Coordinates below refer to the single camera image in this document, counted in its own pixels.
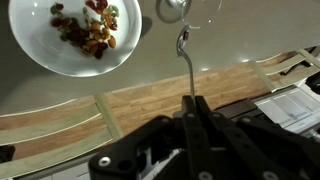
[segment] table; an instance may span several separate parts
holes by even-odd
[[[46,107],[188,73],[186,63],[177,58],[175,51],[183,24],[160,20],[156,2],[161,0],[138,0],[143,36],[137,48],[119,68],[91,78],[59,75],[32,61],[11,33],[8,1],[0,2],[0,114]],[[319,9],[319,0],[223,0],[213,23],[191,32],[186,51],[194,62],[195,72],[200,72],[319,45]]]

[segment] mixed nuts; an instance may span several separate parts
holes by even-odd
[[[88,9],[84,7],[83,14],[87,27],[81,28],[76,18],[64,17],[61,12],[64,5],[56,3],[50,9],[55,16],[51,20],[51,25],[61,31],[61,40],[69,40],[73,46],[80,47],[85,55],[94,55],[97,59],[101,59],[108,47],[116,47],[116,39],[110,30],[116,31],[118,28],[119,10],[114,5],[108,5],[107,0],[95,1],[88,0],[86,6],[101,16],[100,21],[90,18]]]

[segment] wood grain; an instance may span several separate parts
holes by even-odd
[[[50,136],[52,134],[65,131],[82,123],[88,122],[94,117],[98,117],[99,115],[100,112],[98,110],[98,107],[93,104],[88,109],[85,109],[79,114],[58,119],[47,124],[2,130],[0,131],[0,145],[2,146],[7,144],[20,143],[42,138],[45,136]]]
[[[14,154],[13,159],[18,160],[40,153],[48,152],[53,149],[61,148],[68,144],[72,144],[81,139],[84,139],[85,137],[88,137],[102,129],[108,131],[102,117],[99,116],[89,122],[57,134],[53,134],[33,141],[13,144],[16,147],[16,153]]]
[[[212,109],[269,92],[248,63],[197,73],[195,89]],[[172,116],[181,110],[181,98],[188,94],[189,76],[185,75],[105,96],[122,131],[128,134],[159,114]]]
[[[0,116],[0,130],[10,130],[26,126],[46,124],[59,118],[77,114],[94,103],[95,101],[93,97],[89,96],[35,113]]]
[[[104,130],[81,139],[64,147],[54,149],[36,156],[0,164],[0,179],[7,179],[36,172],[47,167],[63,163],[94,150],[112,140],[111,135]]]

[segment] screw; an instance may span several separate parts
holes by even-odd
[[[278,176],[272,171],[265,171],[262,175],[265,180],[279,180]]]
[[[194,117],[194,114],[189,113],[189,114],[187,114],[187,117],[193,118],[193,117]]]
[[[202,171],[198,175],[199,180],[213,180],[212,175],[206,171]]]
[[[107,167],[111,163],[111,159],[109,157],[103,157],[99,160],[100,167]]]
[[[212,114],[212,117],[220,117],[221,115],[220,114],[218,114],[218,113],[213,113]]]
[[[167,123],[167,122],[169,122],[169,119],[163,118],[161,121],[162,121],[163,123]]]
[[[251,122],[251,120],[250,120],[249,118],[243,118],[242,121],[243,121],[243,122],[246,122],[246,123]]]

